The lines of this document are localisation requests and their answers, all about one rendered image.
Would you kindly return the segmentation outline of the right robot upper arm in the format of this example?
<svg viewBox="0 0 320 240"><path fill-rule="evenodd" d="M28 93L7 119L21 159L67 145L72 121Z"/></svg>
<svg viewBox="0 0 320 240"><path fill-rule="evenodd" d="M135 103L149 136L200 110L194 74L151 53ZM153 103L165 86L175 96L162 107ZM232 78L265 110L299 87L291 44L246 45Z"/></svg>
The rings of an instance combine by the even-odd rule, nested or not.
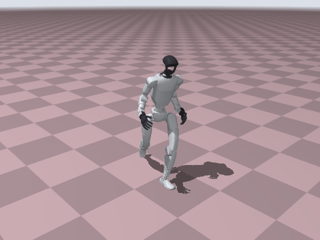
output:
<svg viewBox="0 0 320 240"><path fill-rule="evenodd" d="M142 90L141 101L147 103L148 97L147 95L150 93L151 89L156 86L158 82L158 78L156 76L150 76L146 79L144 88Z"/></svg>

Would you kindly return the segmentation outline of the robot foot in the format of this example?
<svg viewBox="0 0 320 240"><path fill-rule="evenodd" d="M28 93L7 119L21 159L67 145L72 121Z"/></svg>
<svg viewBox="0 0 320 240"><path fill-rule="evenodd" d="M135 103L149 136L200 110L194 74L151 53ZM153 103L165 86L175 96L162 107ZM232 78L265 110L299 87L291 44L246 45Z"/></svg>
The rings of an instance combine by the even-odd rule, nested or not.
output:
<svg viewBox="0 0 320 240"><path fill-rule="evenodd" d="M146 156L146 150L141 150L141 142L139 143L139 156L141 158L145 158Z"/></svg>
<svg viewBox="0 0 320 240"><path fill-rule="evenodd" d="M163 181L163 178L161 177L161 178L159 179L159 182L160 182L161 184L163 184L164 187L166 187L166 188L169 189L169 190L173 190L173 189L175 188L175 186L174 186L172 183L170 183L170 181L169 181L168 179L165 180L165 181Z"/></svg>

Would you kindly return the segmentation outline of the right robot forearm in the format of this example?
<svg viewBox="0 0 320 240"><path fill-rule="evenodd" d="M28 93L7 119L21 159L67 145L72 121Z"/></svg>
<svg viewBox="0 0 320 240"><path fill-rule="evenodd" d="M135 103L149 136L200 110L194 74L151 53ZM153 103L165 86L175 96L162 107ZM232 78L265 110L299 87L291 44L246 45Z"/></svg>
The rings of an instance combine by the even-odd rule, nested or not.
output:
<svg viewBox="0 0 320 240"><path fill-rule="evenodd" d="M141 99L142 99L142 95L139 97L139 100L138 100L138 111L137 111L137 114L138 114L139 117L142 114L142 112L145 112L145 106L146 106L146 104L143 101L141 101Z"/></svg>

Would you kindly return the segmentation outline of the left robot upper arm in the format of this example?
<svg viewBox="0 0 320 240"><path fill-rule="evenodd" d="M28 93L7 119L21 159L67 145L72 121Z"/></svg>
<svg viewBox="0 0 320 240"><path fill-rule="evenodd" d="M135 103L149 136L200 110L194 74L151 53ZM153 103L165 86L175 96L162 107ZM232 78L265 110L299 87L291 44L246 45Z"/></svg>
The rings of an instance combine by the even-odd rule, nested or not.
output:
<svg viewBox="0 0 320 240"><path fill-rule="evenodd" d="M173 97L172 97L172 98L174 98L174 97L177 96L176 90L177 90L177 89L179 88L179 86L183 83L183 79L182 79L182 77L181 77L179 74L177 74L177 75L175 75L175 76L177 77L178 82L177 82L177 85L176 85L176 88L175 88L175 91L174 91L174 94L173 94Z"/></svg>

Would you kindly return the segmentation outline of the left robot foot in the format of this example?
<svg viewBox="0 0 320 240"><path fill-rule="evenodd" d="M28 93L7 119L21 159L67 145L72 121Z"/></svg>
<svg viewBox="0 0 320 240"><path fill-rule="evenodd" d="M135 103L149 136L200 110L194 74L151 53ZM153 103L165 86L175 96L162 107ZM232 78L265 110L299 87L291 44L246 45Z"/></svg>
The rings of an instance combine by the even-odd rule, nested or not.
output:
<svg viewBox="0 0 320 240"><path fill-rule="evenodd" d="M165 180L165 181L163 181L163 178L161 177L161 178L159 179L159 182L160 182L161 184L163 184L164 187L166 187L166 188L169 189L169 190L173 190L173 189L175 188L175 186L174 186L172 183L170 183L170 181L169 181L168 179Z"/></svg>

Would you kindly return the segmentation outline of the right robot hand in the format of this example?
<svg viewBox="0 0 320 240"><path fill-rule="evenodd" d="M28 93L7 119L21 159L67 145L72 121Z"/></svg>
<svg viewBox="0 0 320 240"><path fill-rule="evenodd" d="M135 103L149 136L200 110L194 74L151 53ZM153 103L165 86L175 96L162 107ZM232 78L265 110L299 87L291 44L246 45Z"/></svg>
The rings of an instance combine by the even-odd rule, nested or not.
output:
<svg viewBox="0 0 320 240"><path fill-rule="evenodd" d="M145 128L146 130L148 130L147 128L150 129L150 127L152 127L152 126L149 125L148 123L153 124L152 122L150 122L150 121L148 120L148 118L151 119L152 117L146 115L144 111L142 111L141 113L142 113L142 114L139 116L139 118L141 119L141 124L142 124L143 128ZM147 123L147 122L148 122L148 123ZM150 127L148 127L147 125L150 126ZM146 128L146 127L147 127L147 128Z"/></svg>

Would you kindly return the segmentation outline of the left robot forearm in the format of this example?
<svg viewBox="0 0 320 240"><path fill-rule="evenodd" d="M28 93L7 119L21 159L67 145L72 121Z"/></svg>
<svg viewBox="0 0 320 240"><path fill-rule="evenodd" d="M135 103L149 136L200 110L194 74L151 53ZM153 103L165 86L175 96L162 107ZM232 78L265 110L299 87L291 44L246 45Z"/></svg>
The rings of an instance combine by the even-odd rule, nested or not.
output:
<svg viewBox="0 0 320 240"><path fill-rule="evenodd" d="M178 113L180 113L180 111L181 111L181 106L180 106L180 103L179 103L179 101L178 101L178 97L177 97L177 95L176 95L176 97L174 97L172 100L171 100L171 102L172 102L172 104L173 104L173 106L174 106L174 109L175 109L175 111L177 111Z"/></svg>

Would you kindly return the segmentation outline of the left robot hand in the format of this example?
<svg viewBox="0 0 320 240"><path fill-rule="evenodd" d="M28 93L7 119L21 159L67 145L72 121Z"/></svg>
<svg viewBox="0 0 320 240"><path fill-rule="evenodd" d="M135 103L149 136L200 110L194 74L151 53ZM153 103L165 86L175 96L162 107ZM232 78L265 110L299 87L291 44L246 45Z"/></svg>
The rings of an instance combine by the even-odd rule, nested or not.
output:
<svg viewBox="0 0 320 240"><path fill-rule="evenodd" d="M187 113L184 111L184 109L181 107L180 108L180 112L179 112L179 115L181 116L181 120L182 122L180 123L180 125L183 125L187 119Z"/></svg>

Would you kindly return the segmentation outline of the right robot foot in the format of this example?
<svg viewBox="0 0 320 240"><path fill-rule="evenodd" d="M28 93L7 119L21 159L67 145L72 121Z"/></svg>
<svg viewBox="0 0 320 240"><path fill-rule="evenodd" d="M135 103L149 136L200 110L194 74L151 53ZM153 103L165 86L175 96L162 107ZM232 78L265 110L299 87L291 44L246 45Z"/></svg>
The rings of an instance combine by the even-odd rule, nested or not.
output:
<svg viewBox="0 0 320 240"><path fill-rule="evenodd" d="M139 143L139 156L141 158L145 158L146 156L146 150L141 150L141 142Z"/></svg>

